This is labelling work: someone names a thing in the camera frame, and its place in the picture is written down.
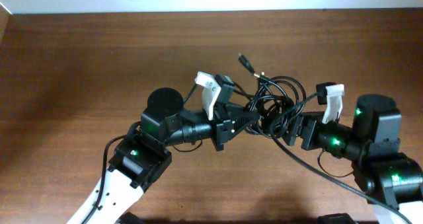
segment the green light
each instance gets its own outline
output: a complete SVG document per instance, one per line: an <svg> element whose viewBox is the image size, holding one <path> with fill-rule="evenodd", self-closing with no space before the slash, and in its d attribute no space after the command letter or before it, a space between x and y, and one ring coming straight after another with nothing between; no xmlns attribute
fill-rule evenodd
<svg viewBox="0 0 423 224"><path fill-rule="evenodd" d="M339 145L339 144L341 144L341 141L340 141L340 140L338 140L337 138L334 138L334 139L333 139L333 141L332 141L332 143L333 143L334 145Z"/></svg>
<svg viewBox="0 0 423 224"><path fill-rule="evenodd" d="M399 181L401 181L401 178L397 174L394 174L394 175L392 175L392 181L393 182L399 182Z"/></svg>

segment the brown tabletop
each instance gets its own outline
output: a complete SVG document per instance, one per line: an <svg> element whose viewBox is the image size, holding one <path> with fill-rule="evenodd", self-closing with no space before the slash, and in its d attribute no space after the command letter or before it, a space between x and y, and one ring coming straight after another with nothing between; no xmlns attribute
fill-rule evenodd
<svg viewBox="0 0 423 224"><path fill-rule="evenodd" d="M0 222L65 223L98 182L106 142L139 120L154 89L185 96L203 71L253 93L239 52L259 72L295 77L308 94L317 83L344 83L348 126L361 94L393 97L401 151L423 165L421 9L15 15L0 47ZM186 107L201 108L199 91ZM312 100L305 110L324 109ZM316 166L319 151L300 144L291 150ZM170 151L170 167L130 208L142 219L375 219L364 199L263 137L242 133L218 153L211 141ZM351 169L328 154L323 165Z"/></svg>

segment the wooden surface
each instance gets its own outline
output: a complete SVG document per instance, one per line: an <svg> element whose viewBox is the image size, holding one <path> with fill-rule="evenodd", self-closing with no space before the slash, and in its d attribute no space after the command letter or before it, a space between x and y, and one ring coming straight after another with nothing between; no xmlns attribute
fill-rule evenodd
<svg viewBox="0 0 423 224"><path fill-rule="evenodd" d="M344 83L341 122L349 126L361 94L395 98L401 151L423 165L422 25L421 9L16 15L0 49L0 222L66 222L100 177L105 143L139 119L154 89L185 96L204 71L252 93L238 52L257 71L297 78L309 94L317 83ZM197 91L187 108L200 107ZM325 109L315 100L306 108ZM225 147L171 149L172 164L130 211L168 220L374 219L365 200L268 139L242 133ZM292 150L316 165L319 151ZM350 171L330 155L323 164Z"/></svg>
<svg viewBox="0 0 423 224"><path fill-rule="evenodd" d="M3 35L5 33L5 30L6 30L8 20L9 20L9 13L0 4L0 45L1 45L1 40L3 39Z"/></svg>

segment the robotic arm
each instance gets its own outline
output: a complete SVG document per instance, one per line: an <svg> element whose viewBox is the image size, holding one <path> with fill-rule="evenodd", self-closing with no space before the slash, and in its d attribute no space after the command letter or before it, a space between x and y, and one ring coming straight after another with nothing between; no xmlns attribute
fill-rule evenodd
<svg viewBox="0 0 423 224"><path fill-rule="evenodd" d="M294 145L300 137L302 149L322 148L339 159L351 160L355 181L366 195L393 210L399 209L413 223L420 221L422 216L413 210L423 207L423 172L415 161L398 153L401 114L391 98L372 94L359 97L354 124L349 128L338 123L343 85L317 85L317 92L305 98L302 86L291 79L299 85L304 98L300 102L295 92L294 102L284 91L283 96L276 96L268 88L277 87L277 82L283 83L280 81L286 77L257 75L245 57L239 59L258 77L255 95L246 94L228 76L202 72L198 72L196 84L185 100L174 89L153 91L141 121L121 137L107 169L104 157L102 178L68 224L115 223L170 165L168 146L211 139L216 151L222 151L224 144L243 130L268 138L269 131L272 136L276 132L287 145ZM204 87L203 110L185 110L184 103L197 85ZM249 103L231 103L233 92L246 96ZM319 104L328 105L326 112L302 112L314 96ZM266 101L274 101L275 105L265 109ZM404 223L398 213L378 205L374 210L382 223Z"/></svg>

